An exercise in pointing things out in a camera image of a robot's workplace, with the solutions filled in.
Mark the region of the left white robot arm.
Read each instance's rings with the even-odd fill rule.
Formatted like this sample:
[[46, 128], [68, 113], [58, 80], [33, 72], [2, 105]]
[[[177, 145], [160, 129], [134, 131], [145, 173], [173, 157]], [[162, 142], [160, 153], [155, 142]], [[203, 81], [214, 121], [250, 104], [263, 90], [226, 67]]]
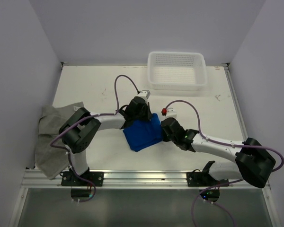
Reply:
[[149, 122], [152, 118], [148, 90], [141, 91], [123, 109], [116, 113], [91, 113], [86, 108], [78, 109], [59, 129], [59, 138], [69, 148], [72, 180], [77, 185], [85, 185], [89, 180], [86, 148], [98, 131], [108, 129], [123, 130], [135, 121]]

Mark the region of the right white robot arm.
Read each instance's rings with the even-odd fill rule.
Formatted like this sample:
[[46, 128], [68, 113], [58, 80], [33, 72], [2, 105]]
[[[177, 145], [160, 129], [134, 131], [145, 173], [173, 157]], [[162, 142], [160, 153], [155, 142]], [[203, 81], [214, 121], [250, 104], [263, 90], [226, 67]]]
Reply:
[[171, 141], [181, 150], [207, 153], [228, 160], [228, 163], [211, 162], [208, 169], [201, 174], [205, 185], [213, 185], [224, 179], [245, 180], [252, 186], [263, 188], [271, 175], [276, 160], [257, 140], [249, 138], [240, 144], [202, 136], [198, 130], [185, 130], [173, 118], [161, 122], [164, 141]]

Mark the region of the blue microfiber towel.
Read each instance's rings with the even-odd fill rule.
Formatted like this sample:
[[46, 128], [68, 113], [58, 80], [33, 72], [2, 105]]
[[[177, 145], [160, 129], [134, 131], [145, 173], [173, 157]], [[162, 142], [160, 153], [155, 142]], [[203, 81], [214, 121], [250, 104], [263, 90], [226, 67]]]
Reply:
[[163, 141], [160, 120], [156, 113], [152, 114], [148, 122], [134, 121], [131, 126], [123, 129], [123, 133], [130, 149], [135, 152]]

